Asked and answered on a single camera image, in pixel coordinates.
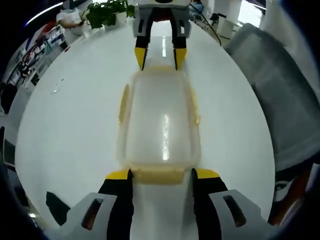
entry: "white table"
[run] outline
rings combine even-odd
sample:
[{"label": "white table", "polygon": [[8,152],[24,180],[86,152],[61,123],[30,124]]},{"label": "white table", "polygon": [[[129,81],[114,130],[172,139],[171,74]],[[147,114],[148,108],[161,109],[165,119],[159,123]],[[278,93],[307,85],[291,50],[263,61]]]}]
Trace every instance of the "white table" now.
[{"label": "white table", "polygon": [[[153,25],[146,67],[174,66],[170,34],[167,22]],[[72,207],[121,169],[118,113],[123,89],[139,70],[134,46],[130,28],[81,38],[57,57],[32,93],[19,128],[16,170],[29,199],[53,227],[58,225],[46,206],[47,191]],[[181,71],[195,89],[201,116],[199,167],[218,172],[267,219],[275,164],[260,104],[234,61],[196,25],[187,49]]]}]

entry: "black cable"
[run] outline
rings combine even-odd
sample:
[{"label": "black cable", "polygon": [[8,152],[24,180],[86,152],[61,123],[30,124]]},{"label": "black cable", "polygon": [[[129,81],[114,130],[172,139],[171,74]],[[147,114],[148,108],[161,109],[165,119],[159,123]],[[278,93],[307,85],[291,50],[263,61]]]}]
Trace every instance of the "black cable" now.
[{"label": "black cable", "polygon": [[198,12],[198,14],[200,14],[200,15],[202,16],[202,18],[205,20],[206,24],[208,24],[209,27],[211,28],[211,30],[214,32],[216,38],[217,38],[218,41],[219,41],[220,46],[222,46],[221,40],[220,40],[220,38],[218,37],[216,31],[215,31],[215,30],[213,29],[213,27],[209,24],[208,20],[205,18],[205,16],[202,14],[202,12],[200,12],[200,11],[199,11],[195,6],[193,6],[192,4],[190,4],[190,6],[192,6],[192,7]]}]

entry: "potted plant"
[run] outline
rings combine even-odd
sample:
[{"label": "potted plant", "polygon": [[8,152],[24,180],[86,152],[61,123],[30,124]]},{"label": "potted plant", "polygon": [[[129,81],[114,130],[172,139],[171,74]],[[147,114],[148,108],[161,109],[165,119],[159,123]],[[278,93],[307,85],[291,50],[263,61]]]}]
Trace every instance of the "potted plant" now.
[{"label": "potted plant", "polygon": [[127,0],[91,3],[87,10],[86,18],[93,29],[124,24],[127,17],[135,15],[135,6],[128,5]]}]

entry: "plastic container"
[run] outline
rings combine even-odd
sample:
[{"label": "plastic container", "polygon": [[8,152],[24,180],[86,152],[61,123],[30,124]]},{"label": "plastic container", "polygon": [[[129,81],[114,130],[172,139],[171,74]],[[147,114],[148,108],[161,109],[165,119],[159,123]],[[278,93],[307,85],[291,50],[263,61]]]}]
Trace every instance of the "plastic container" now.
[{"label": "plastic container", "polygon": [[181,172],[197,165],[201,153],[197,111],[183,73],[171,67],[147,67],[136,73],[120,106],[121,164],[152,172]]}]

